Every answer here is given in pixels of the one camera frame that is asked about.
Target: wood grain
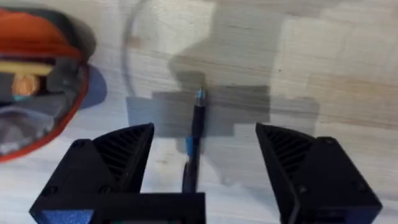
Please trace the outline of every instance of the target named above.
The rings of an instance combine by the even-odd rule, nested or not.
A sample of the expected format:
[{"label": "wood grain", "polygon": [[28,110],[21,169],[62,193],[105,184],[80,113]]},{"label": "wood grain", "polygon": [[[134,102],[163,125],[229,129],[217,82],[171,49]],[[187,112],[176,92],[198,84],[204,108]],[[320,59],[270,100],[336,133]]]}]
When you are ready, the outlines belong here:
[{"label": "wood grain", "polygon": [[142,190],[178,192],[193,93],[210,89],[208,223],[278,223],[256,121],[337,138],[398,218],[397,0],[38,0],[87,23],[104,101],[43,149],[0,164],[0,223],[27,211],[68,145],[154,121]]}]

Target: blue tape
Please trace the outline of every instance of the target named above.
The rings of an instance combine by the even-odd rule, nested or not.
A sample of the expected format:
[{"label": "blue tape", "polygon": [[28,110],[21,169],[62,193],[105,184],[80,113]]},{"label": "blue tape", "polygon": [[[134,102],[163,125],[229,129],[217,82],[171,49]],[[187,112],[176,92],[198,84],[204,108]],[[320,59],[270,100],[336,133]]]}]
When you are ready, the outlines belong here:
[{"label": "blue tape", "polygon": [[14,95],[15,101],[21,101],[21,100],[28,99],[28,98],[30,98],[30,96]]},{"label": "blue tape", "polygon": [[192,136],[186,137],[185,138],[185,144],[186,144],[186,150],[187,150],[187,154],[188,156],[192,156],[193,154],[193,139]]}]

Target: black plastic part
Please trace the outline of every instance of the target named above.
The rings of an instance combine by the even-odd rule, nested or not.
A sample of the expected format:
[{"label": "black plastic part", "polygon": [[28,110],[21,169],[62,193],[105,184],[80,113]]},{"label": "black plastic part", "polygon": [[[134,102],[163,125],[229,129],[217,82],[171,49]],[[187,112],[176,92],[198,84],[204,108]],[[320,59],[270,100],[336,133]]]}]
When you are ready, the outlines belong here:
[{"label": "black plastic part", "polygon": [[336,139],[257,124],[282,224],[372,223],[382,205]]},{"label": "black plastic part", "polygon": [[154,125],[144,124],[94,140],[76,140],[30,214],[39,224],[123,220],[205,223],[204,194],[139,193],[153,136]]},{"label": "black plastic part", "polygon": [[183,193],[195,193],[198,188],[200,138],[193,138],[192,141],[192,154],[189,157],[188,163],[186,163],[184,166],[182,179]]},{"label": "black plastic part", "polygon": [[205,130],[205,113],[206,107],[196,106],[193,109],[193,119],[192,119],[192,137],[201,138],[203,131]]}]

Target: black pen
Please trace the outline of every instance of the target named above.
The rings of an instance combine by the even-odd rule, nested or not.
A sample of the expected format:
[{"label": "black pen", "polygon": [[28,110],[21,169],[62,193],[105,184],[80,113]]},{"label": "black pen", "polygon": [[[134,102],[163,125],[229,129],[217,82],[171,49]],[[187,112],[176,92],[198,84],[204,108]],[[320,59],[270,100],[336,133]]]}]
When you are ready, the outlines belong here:
[{"label": "black pen", "polygon": [[206,93],[203,87],[197,94],[197,101],[193,108],[191,136],[186,140],[188,161],[185,163],[182,192],[195,193],[198,185],[198,168],[200,159],[200,139],[205,128]]}]

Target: blue object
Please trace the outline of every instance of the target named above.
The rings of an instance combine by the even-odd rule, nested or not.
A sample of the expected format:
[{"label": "blue object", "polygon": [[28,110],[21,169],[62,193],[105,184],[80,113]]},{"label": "blue object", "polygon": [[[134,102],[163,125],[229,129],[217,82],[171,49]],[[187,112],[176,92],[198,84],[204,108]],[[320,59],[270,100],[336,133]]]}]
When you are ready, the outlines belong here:
[{"label": "blue object", "polygon": [[200,88],[200,90],[198,91],[198,98],[203,98],[203,88]]},{"label": "blue object", "polygon": [[188,136],[185,138],[185,145],[187,146],[187,154],[188,156],[192,156],[193,154],[193,139],[192,136]]},{"label": "blue object", "polygon": [[89,224],[92,210],[44,210],[39,223],[48,224]]},{"label": "blue object", "polygon": [[30,96],[21,96],[21,95],[14,95],[15,101],[21,101],[30,98]]}]

